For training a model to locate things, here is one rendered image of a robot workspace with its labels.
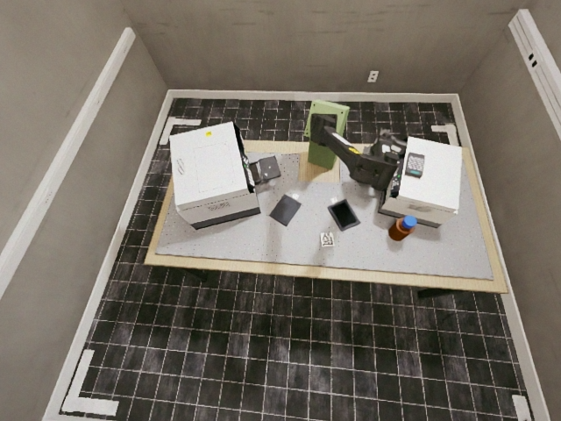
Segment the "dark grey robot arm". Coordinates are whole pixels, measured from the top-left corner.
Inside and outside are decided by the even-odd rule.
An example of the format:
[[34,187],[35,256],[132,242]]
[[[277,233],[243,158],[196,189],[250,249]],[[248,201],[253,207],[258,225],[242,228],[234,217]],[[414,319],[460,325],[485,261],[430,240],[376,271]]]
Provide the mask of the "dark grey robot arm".
[[311,114],[310,132],[310,140],[327,146],[347,166],[351,179],[371,184],[378,191],[388,187],[400,166],[398,154],[392,152],[403,154],[408,145],[391,136],[390,130],[381,128],[373,144],[375,156],[362,154],[337,133],[337,114]]

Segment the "brown bottle with blue cap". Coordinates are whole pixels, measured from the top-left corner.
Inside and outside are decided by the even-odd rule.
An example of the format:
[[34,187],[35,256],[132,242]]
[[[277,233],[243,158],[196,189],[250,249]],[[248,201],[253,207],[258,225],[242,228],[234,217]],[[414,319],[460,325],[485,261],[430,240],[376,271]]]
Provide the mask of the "brown bottle with blue cap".
[[416,219],[413,216],[406,216],[405,218],[399,218],[388,229],[388,235],[394,241],[401,241],[405,239],[415,229],[415,225],[416,225]]

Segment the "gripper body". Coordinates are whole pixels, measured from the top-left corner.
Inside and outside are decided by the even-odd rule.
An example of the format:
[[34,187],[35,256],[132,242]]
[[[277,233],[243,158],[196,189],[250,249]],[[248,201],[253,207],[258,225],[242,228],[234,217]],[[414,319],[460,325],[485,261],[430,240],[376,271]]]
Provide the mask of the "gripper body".
[[372,145],[370,145],[369,147],[365,146],[362,154],[374,156],[374,152],[372,151],[372,149],[373,149]]

